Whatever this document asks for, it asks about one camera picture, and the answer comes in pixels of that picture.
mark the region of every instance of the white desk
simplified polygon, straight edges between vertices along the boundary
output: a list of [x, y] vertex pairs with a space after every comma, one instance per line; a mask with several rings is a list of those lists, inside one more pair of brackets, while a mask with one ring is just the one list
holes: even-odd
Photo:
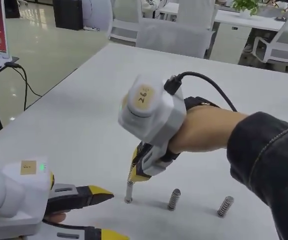
[[[179, 4], [170, 2], [158, 10], [164, 14], [177, 15]], [[252, 16], [249, 19], [240, 17], [238, 12], [219, 10], [215, 17], [215, 22], [232, 24], [247, 28], [256, 28], [278, 32], [284, 25], [282, 21], [275, 21], [273, 17]]]
[[[48, 156], [57, 183], [115, 193], [107, 202], [70, 212], [67, 224], [109, 228], [132, 240], [276, 240], [269, 208], [230, 176], [225, 150], [182, 154], [164, 173], [135, 184], [133, 203], [124, 203], [139, 141], [118, 125], [118, 111], [145, 71], [165, 78], [184, 71], [205, 74], [238, 110], [288, 121], [288, 74], [110, 44], [0, 131], [0, 165]], [[198, 78], [186, 77], [183, 93], [227, 107]], [[161, 209], [175, 188], [182, 192], [176, 211]], [[227, 195], [235, 203], [220, 219], [215, 213]]]

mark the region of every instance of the power cord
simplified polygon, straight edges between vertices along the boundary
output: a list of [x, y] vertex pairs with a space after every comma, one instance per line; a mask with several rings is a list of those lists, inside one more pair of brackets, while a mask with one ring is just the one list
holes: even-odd
[[193, 71], [185, 71], [177, 76], [173, 76], [170, 79], [168, 79], [164, 85], [164, 89], [165, 91], [167, 91], [169, 94], [174, 95], [176, 93], [176, 91], [180, 88], [180, 86], [182, 85], [182, 79], [185, 76], [194, 76], [200, 79], [205, 80], [206, 82], [208, 82], [209, 84], [211, 84], [217, 91], [218, 93], [224, 98], [224, 100], [227, 102], [227, 104], [229, 105], [229, 107], [234, 111], [237, 112], [237, 109], [235, 108], [235, 106], [233, 105], [233, 103], [231, 102], [231, 100], [228, 98], [228, 96], [226, 96], [226, 94], [223, 92], [223, 90], [219, 87], [219, 85], [217, 85], [212, 79], [210, 79], [209, 77], [198, 73], [198, 72], [193, 72]]
[[[27, 73], [25, 71], [25, 69], [17, 64], [17, 63], [14, 63], [14, 62], [6, 62], [5, 63], [5, 66], [6, 67], [9, 67], [9, 68], [12, 68], [14, 71], [16, 71], [21, 77], [22, 79], [24, 80], [25, 82], [25, 97], [24, 97], [24, 111], [27, 109], [27, 101], [28, 101], [28, 88], [32, 91], [33, 94], [35, 94], [36, 96], [38, 97], [42, 97], [41, 95], [37, 94], [36, 92], [33, 91], [33, 89], [31, 88], [31, 86], [29, 85], [28, 83], [28, 76], [27, 76]], [[24, 73], [24, 76], [22, 75], [22, 73], [20, 71], [18, 71], [17, 69], [21, 69]]]
[[40, 97], [40, 98], [42, 97], [42, 95], [37, 94], [37, 93], [32, 89], [32, 87], [30, 86], [30, 84], [25, 80], [23, 74], [22, 74], [19, 70], [17, 70], [16, 68], [12, 68], [12, 69], [13, 69], [14, 71], [16, 71], [16, 72], [22, 77], [22, 79], [24, 80], [24, 82], [26, 82], [28, 88], [30, 89], [30, 91], [31, 91], [34, 95], [36, 95], [36, 96], [38, 96], [38, 97]]

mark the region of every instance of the metal spring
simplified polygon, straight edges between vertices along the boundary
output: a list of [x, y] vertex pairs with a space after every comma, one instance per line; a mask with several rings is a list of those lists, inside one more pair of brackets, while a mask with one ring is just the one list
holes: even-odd
[[224, 218], [233, 203], [234, 203], [234, 197], [232, 196], [225, 197], [223, 203], [221, 204], [220, 208], [217, 211], [217, 215], [220, 218]]
[[124, 201], [127, 204], [130, 204], [133, 200], [132, 194], [133, 194], [133, 184], [134, 182], [132, 181], [127, 181], [127, 186], [126, 186], [126, 196], [124, 198]]
[[172, 195], [170, 196], [169, 203], [167, 205], [168, 210], [170, 211], [175, 210], [176, 204], [178, 203], [180, 196], [181, 196], [181, 191], [178, 188], [174, 189], [174, 191], [172, 192]]
[[128, 181], [129, 181], [130, 178], [131, 178], [132, 169], [135, 167], [135, 165], [136, 165], [136, 163], [132, 163], [132, 164], [130, 165], [130, 169], [129, 169], [129, 173], [128, 173], [128, 178], [127, 178]]

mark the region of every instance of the dark jacket sleeve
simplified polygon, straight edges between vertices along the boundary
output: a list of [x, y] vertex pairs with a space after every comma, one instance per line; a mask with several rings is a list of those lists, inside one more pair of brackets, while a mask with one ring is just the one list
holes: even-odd
[[288, 123], [257, 112], [241, 121], [227, 145], [231, 175], [271, 208], [288, 240]]

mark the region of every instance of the person's hand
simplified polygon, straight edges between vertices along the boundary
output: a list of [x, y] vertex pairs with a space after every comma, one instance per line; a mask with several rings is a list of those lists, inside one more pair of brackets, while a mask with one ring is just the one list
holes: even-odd
[[266, 3], [266, 5], [268, 5], [268, 6], [276, 6], [277, 5], [277, 3], [274, 1], [274, 0], [269, 0], [267, 3]]
[[66, 218], [65, 213], [56, 213], [50, 216], [45, 216], [44, 219], [47, 220], [48, 222], [59, 224], [63, 222]]
[[247, 116], [213, 106], [196, 106], [187, 111], [186, 119], [168, 148], [173, 153], [209, 152], [226, 148], [235, 126]]

